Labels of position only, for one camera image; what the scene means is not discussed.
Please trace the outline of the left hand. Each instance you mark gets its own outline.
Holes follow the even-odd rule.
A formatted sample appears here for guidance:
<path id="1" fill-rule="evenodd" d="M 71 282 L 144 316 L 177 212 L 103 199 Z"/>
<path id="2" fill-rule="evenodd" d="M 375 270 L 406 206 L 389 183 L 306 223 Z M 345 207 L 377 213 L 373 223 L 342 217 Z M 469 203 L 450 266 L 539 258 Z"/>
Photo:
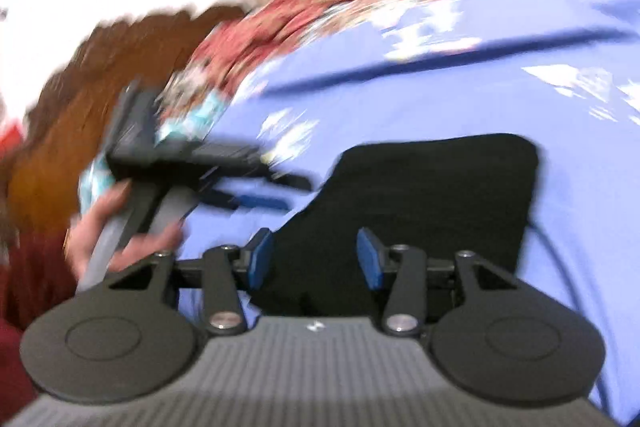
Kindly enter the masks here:
<path id="1" fill-rule="evenodd" d="M 157 251 L 175 251 L 183 240 L 183 221 L 166 225 L 157 233 L 136 233 L 124 243 L 127 202 L 131 182 L 120 181 L 104 192 L 68 230 L 64 247 L 65 260 L 77 282 L 87 268 L 104 265 L 107 251 L 113 251 L 107 271 L 117 272 Z"/>

